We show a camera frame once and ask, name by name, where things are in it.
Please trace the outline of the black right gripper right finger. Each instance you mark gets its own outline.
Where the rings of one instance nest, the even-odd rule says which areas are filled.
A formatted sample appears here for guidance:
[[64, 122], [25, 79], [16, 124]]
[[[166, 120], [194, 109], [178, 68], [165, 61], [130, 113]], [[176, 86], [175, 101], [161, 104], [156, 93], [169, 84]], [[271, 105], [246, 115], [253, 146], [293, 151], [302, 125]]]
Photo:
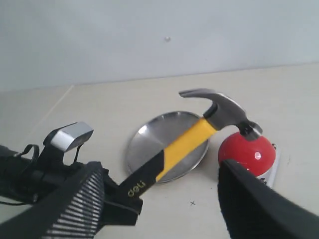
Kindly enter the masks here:
[[317, 239], [319, 217], [257, 179], [234, 160], [222, 161], [218, 200], [232, 239]]

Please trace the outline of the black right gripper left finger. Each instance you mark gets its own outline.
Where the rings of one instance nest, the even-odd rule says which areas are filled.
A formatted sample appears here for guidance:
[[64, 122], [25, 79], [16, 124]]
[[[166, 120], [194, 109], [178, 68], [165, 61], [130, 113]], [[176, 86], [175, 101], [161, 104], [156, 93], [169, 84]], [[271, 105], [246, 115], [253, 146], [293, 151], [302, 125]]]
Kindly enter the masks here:
[[93, 161], [56, 186], [33, 179], [40, 202], [0, 225], [2, 239], [92, 239], [104, 204], [103, 167]]

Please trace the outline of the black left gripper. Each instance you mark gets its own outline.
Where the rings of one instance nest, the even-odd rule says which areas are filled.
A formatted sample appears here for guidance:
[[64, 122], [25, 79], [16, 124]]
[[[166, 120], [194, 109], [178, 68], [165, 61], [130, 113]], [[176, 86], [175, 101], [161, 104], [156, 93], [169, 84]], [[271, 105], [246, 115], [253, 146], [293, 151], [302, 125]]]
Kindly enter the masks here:
[[[27, 204], [36, 203], [60, 187], [84, 166], [83, 163], [75, 162], [60, 168], [42, 170], [33, 160], [16, 159], [14, 161], [14, 199]], [[108, 169], [102, 169], [102, 176], [105, 198], [99, 224], [101, 226], [136, 225], [143, 201], [141, 199], [133, 201], [113, 199], [119, 185], [111, 179]]]

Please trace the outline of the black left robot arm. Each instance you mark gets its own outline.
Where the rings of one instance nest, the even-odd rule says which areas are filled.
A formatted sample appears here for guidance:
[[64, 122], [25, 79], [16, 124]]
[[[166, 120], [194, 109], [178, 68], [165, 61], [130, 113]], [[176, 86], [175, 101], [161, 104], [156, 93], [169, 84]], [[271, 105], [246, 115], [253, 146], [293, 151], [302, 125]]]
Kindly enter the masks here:
[[[36, 204], [59, 188], [69, 177], [86, 164], [75, 162], [71, 165], [48, 166], [41, 169], [37, 162], [38, 153], [32, 159], [5, 146], [0, 147], [0, 194], [23, 204]], [[109, 170], [103, 169], [104, 205], [99, 218], [99, 228], [104, 226], [134, 226], [141, 214], [143, 201], [119, 204], [111, 200], [118, 185], [110, 178]]]

